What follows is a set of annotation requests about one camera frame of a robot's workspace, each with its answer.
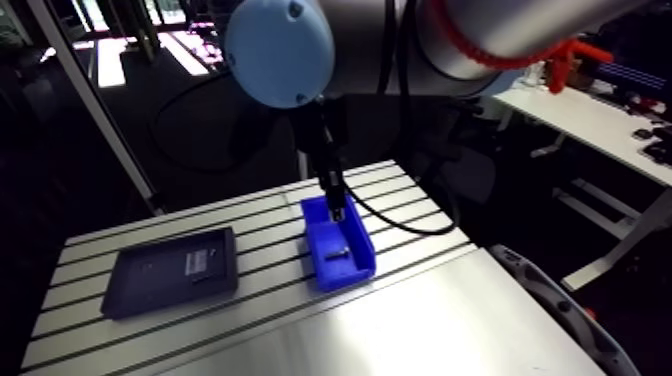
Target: black box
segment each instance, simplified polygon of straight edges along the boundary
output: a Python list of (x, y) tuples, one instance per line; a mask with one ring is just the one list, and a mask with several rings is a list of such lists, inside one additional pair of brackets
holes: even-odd
[(121, 319), (238, 287), (230, 227), (119, 252), (100, 311)]

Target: black cable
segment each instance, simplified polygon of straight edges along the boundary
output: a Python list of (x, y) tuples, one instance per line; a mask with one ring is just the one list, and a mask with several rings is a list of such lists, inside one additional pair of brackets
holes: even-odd
[[(399, 117), (400, 117), (400, 123), (401, 123), (401, 130), (400, 130), (400, 136), (402, 135), (401, 133), (409, 130), (413, 126), (413, 113), (412, 113), (412, 108), (411, 108), (411, 98), (410, 98), (410, 93), (408, 89), (408, 42), (409, 42), (409, 37), (412, 32), (415, 31), (415, 28), (412, 27), (414, 25), (413, 18), (415, 17), (415, 4), (416, 0), (408, 0), (406, 2), (406, 8), (404, 9), (404, 14), (401, 20), (401, 26), (399, 27), (399, 44), (397, 46), (397, 74), (398, 74), (398, 81), (399, 81)], [(398, 140), (403, 140), (405, 137), (399, 137)], [(399, 144), (395, 145), (395, 149), (398, 150)], [(397, 227), (401, 230), (413, 233), (413, 234), (418, 234), (418, 235), (445, 235), (448, 234), (449, 232), (455, 230), (458, 226), (458, 223), (460, 221), (460, 211), (457, 207), (457, 200), (455, 199), (454, 196), (452, 196), (450, 193), (447, 193), (448, 201), (450, 202), (451, 206), (451, 211), (452, 211), (452, 217), (453, 217), (453, 222), (443, 228), (439, 228), (436, 230), (422, 230), (422, 229), (416, 229), (412, 227), (408, 227), (404, 224), (395, 222), (386, 216), (382, 215), (379, 213), (377, 210), (369, 206), (364, 200), (359, 198), (353, 192), (348, 185), (345, 185), (345, 189), (347, 192), (352, 196), (352, 198), (355, 199), (355, 201), (360, 204), (364, 209), (366, 209), (369, 213), (373, 214), (374, 216), (378, 217), (378, 219), (382, 220), (383, 222)]]
[(413, 228), (413, 227), (408, 227), (408, 226), (406, 226), (402, 223), (395, 222), (395, 221), (387, 218), (386, 216), (384, 216), (383, 214), (378, 212), (376, 209), (369, 206), (369, 204), (364, 202), (364, 200), (359, 198), (359, 196), (357, 196), (355, 194), (355, 192), (353, 192), (353, 190), (347, 184), (345, 185), (345, 189), (348, 191), (348, 194), (350, 194), (350, 196), (352, 196), (352, 198), (354, 198), (355, 201), (358, 204), (360, 204), (362, 207), (364, 207), (364, 209), (366, 209), (366, 211), (368, 211), (369, 213), (378, 217), (378, 219), (382, 220), (383, 222), (387, 223), (388, 225), (394, 226), (396, 228), (399, 228), (401, 230), (404, 230), (404, 231), (407, 231), (407, 232), (410, 232), (410, 233), (413, 233), (413, 234), (427, 235), (427, 236), (445, 235), (445, 234), (455, 230), (457, 228), (457, 226), (460, 224), (460, 211), (459, 211), (458, 206), (457, 206), (457, 200), (451, 194), (446, 194), (446, 197), (448, 198), (448, 201), (450, 202), (450, 207), (451, 207), (451, 211), (452, 211), (451, 217), (452, 217), (453, 223), (449, 224), (446, 227), (442, 227), (442, 228), (439, 228), (439, 229), (436, 229), (436, 230), (422, 230), (422, 229), (417, 229), (417, 228)]
[(179, 159), (173, 157), (167, 150), (165, 150), (163, 148), (163, 146), (161, 146), (161, 144), (159, 143), (159, 141), (156, 137), (155, 130), (154, 130), (154, 127), (156, 126), (156, 124), (159, 123), (159, 120), (161, 119), (161, 115), (163, 115), (163, 113), (168, 108), (170, 108), (172, 105), (174, 105), (178, 101), (182, 100), (184, 97), (186, 97), (190, 93), (193, 93), (194, 91), (196, 91), (196, 90), (198, 90), (198, 89), (200, 89), (204, 86), (210, 85), (213, 82), (217, 82), (220, 79), (227, 78), (229, 76), (231, 76), (231, 71), (229, 71), (229, 70), (224, 71), (224, 72), (222, 72), (222, 73), (220, 73), (216, 76), (212, 76), (212, 77), (208, 78), (207, 80), (201, 81), (201, 82), (197, 83), (196, 85), (187, 88), (186, 90), (180, 92), (179, 94), (175, 95), (174, 97), (172, 97), (168, 101), (166, 101), (163, 105), (161, 105), (159, 110), (154, 115), (154, 118), (152, 119), (152, 122), (150, 122), (148, 124), (147, 130), (148, 130), (149, 138), (150, 138), (152, 144), (159, 151), (159, 154), (161, 155), (161, 157), (163, 157), (163, 159), (165, 159), (169, 163), (171, 163), (173, 165), (176, 165), (176, 166), (178, 166), (178, 167), (180, 167), (184, 170), (198, 172), (198, 173), (202, 173), (202, 174), (223, 174), (223, 173), (226, 173), (226, 172), (229, 172), (229, 171), (233, 170), (234, 168), (238, 167), (241, 163), (243, 163), (243, 161), (236, 161), (236, 162), (230, 164), (229, 166), (220, 167), (220, 168), (206, 168), (206, 167), (189, 165), (189, 164), (184, 163), (184, 162), (180, 161)]

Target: blue plastic container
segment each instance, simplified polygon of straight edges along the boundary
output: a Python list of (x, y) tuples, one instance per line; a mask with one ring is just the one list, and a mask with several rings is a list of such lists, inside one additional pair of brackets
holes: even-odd
[(301, 201), (317, 285), (325, 292), (367, 280), (376, 272), (369, 234), (352, 198), (347, 196), (345, 202), (345, 219), (334, 223), (324, 196)]

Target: red cable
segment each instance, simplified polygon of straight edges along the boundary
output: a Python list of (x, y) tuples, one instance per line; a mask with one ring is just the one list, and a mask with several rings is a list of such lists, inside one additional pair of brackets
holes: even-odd
[(565, 42), (560, 42), (544, 51), (522, 58), (504, 58), (489, 54), (473, 45), (453, 24), (448, 17), (448, 10), (443, 0), (430, 0), (431, 7), (426, 8), (432, 13), (441, 25), (441, 31), (450, 40), (460, 52), (468, 58), (494, 69), (520, 69), (525, 68), (537, 61), (546, 60), (560, 49)]
[(430, 7), (425, 9), (426, 12), (431, 13), (430, 16), (436, 17), (436, 21), (439, 23), (441, 31), (446, 38), (461, 53), (479, 64), (498, 70), (521, 69), (538, 61), (551, 59), (551, 79), (548, 82), (548, 87), (550, 92), (554, 94), (561, 92), (565, 87), (565, 82), (571, 72), (575, 52), (605, 63), (612, 62), (614, 59), (613, 55), (609, 52), (602, 51), (599, 48), (579, 42), (573, 38), (559, 42), (544, 51), (527, 57), (504, 58), (495, 56), (475, 46), (457, 29), (450, 17), (448, 17), (448, 9), (446, 9), (444, 0), (430, 0)]

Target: label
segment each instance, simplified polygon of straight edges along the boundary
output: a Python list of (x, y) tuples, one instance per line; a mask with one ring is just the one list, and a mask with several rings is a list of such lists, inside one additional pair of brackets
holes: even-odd
[(184, 264), (184, 275), (190, 276), (204, 272), (208, 268), (208, 250), (201, 249), (187, 253), (187, 261)]

